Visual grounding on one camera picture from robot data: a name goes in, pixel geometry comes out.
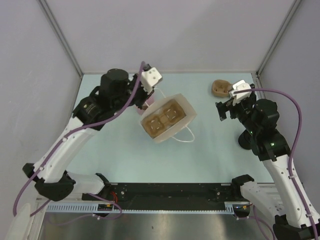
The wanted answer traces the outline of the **white and blue paper bag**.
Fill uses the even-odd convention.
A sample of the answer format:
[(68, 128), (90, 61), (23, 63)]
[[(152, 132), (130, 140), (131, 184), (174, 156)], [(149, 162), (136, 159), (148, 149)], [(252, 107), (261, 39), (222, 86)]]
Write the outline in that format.
[[(164, 96), (162, 99), (147, 105), (147, 109), (140, 116), (139, 123), (157, 144), (170, 138), (181, 143), (192, 143), (195, 141), (195, 135), (188, 125), (196, 116), (197, 113), (187, 98), (178, 93)], [(177, 133), (184, 129), (191, 134), (190, 140), (180, 140), (175, 137)]]

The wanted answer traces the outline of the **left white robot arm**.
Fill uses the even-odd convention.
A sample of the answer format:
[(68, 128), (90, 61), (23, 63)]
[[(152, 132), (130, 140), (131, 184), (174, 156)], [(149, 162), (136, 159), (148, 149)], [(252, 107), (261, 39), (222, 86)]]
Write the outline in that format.
[(149, 65), (132, 79), (128, 72), (118, 68), (103, 74), (100, 84), (75, 107), (65, 130), (43, 159), (23, 166), (23, 172), (35, 182), (37, 192), (54, 202), (70, 194), (82, 194), (87, 201), (95, 200), (94, 196), (107, 199), (111, 184), (101, 173), (83, 175), (66, 169), (85, 143), (116, 114), (133, 105), (142, 109), (161, 80), (162, 75)]

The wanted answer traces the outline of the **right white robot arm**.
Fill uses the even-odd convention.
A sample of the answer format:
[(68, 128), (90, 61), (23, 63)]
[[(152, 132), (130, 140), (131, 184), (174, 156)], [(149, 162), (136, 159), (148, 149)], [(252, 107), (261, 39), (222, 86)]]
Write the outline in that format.
[(253, 203), (272, 223), (279, 240), (317, 240), (320, 237), (320, 215), (311, 204), (294, 164), (293, 152), (285, 137), (277, 130), (278, 106), (268, 99), (257, 99), (252, 93), (237, 104), (233, 100), (217, 102), (221, 121), (230, 113), (245, 127), (239, 145), (251, 150), (262, 162), (275, 184), (279, 199), (269, 196), (248, 174), (232, 179), (231, 196)]

